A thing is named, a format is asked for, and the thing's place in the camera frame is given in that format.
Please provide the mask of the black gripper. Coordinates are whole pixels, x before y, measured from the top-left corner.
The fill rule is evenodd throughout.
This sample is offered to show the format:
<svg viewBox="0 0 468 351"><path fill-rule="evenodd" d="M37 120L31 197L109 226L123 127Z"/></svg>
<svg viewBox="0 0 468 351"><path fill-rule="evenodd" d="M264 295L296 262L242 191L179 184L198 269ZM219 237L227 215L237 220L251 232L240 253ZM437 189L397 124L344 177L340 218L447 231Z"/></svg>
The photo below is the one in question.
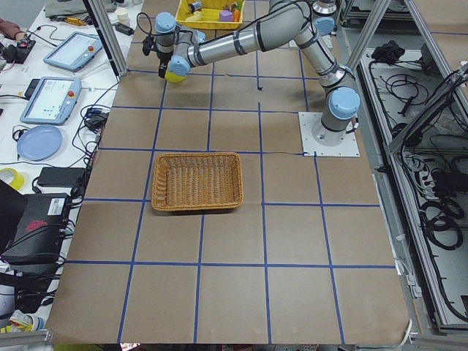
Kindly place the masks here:
<svg viewBox="0 0 468 351"><path fill-rule="evenodd" d="M170 53L158 52L157 57L159 59L158 75L160 78L164 78L170 61Z"/></svg>

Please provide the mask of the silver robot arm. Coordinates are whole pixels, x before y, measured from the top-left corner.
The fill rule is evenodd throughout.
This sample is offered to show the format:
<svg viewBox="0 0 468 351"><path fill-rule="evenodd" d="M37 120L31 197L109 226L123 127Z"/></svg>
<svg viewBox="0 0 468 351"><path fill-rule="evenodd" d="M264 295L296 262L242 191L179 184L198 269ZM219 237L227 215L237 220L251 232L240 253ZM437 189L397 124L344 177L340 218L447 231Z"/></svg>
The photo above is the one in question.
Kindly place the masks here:
<svg viewBox="0 0 468 351"><path fill-rule="evenodd" d="M143 42L143 53L157 54L161 77L167 72L185 77L194 67L258 50L272 51L294 41L325 91L328 109L321 117L322 127L327 132L341 133L358 112L361 99L352 87L352 70L337 61L319 35L311 7L308 1L270 1L267 15L208 41L200 39L199 31L179 26L169 12L161 12L156 17L155 33Z"/></svg>

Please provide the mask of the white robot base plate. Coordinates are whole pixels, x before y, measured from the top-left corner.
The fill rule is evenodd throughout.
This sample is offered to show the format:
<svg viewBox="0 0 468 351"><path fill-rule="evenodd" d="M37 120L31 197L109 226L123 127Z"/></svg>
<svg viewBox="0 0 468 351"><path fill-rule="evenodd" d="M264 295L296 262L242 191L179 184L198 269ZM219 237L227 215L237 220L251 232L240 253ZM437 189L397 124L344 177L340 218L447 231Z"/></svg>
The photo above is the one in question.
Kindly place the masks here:
<svg viewBox="0 0 468 351"><path fill-rule="evenodd" d="M318 157L359 157L360 151L352 123L341 132L322 125L322 113L299 112L302 153Z"/></svg>

